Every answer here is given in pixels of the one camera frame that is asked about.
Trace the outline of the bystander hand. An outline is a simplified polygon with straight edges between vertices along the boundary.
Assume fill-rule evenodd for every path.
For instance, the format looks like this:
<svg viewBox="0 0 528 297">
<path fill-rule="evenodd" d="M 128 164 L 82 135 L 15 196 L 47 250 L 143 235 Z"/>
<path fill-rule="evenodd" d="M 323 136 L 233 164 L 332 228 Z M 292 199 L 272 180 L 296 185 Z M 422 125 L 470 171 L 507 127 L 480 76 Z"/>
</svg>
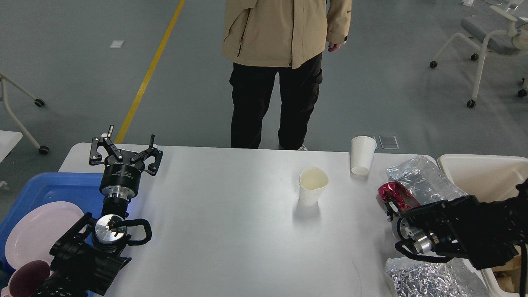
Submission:
<svg viewBox="0 0 528 297">
<path fill-rule="evenodd" d="M 334 53 L 337 52 L 342 47 L 342 44 L 335 44 L 332 42 L 328 42 L 328 52 Z"/>
</svg>

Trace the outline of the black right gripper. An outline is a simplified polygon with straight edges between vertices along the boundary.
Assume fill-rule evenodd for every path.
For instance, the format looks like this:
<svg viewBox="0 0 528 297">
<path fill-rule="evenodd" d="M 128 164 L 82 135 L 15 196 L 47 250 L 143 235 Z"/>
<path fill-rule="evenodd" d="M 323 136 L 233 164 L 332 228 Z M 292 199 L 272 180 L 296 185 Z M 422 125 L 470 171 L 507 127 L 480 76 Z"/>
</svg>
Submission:
<svg viewBox="0 0 528 297">
<path fill-rule="evenodd" d="M 395 200 L 384 203 L 385 213 L 391 223 L 394 236 L 404 241 L 403 246 L 412 254 L 429 252 L 429 235 L 426 231 L 413 226 L 407 219 L 401 218 L 401 212 Z"/>
</svg>

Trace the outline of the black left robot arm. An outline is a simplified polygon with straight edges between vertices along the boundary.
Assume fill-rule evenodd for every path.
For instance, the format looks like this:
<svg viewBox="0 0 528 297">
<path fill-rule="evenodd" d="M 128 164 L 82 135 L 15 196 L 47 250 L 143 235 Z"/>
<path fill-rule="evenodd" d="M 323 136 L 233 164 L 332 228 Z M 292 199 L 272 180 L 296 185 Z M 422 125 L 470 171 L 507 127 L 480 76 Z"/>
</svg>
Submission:
<svg viewBox="0 0 528 297">
<path fill-rule="evenodd" d="M 99 192 L 103 195 L 100 217 L 84 214 L 52 246 L 51 275 L 33 293 L 34 297 L 86 297 L 105 295 L 119 271 L 130 261 L 121 257 L 127 246 L 140 246 L 152 239 L 150 223 L 129 219 L 127 208 L 139 192 L 142 173 L 155 176 L 163 152 L 151 135 L 140 152 L 118 148 L 111 140 L 113 126 L 91 141 L 89 164 L 103 164 Z"/>
</svg>

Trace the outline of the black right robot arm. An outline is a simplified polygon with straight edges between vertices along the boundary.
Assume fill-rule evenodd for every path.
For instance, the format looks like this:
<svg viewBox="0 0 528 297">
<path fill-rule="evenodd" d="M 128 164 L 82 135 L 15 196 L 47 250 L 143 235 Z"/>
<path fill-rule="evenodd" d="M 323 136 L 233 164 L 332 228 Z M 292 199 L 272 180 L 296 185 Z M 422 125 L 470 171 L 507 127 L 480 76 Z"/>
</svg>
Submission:
<svg viewBox="0 0 528 297">
<path fill-rule="evenodd" d="M 419 203 L 397 182 L 379 188 L 398 241 L 395 249 L 414 261 L 447 263 L 466 258 L 478 270 L 504 266 L 521 256 L 519 295 L 527 289 L 527 182 L 517 195 L 480 202 L 474 195 Z"/>
</svg>

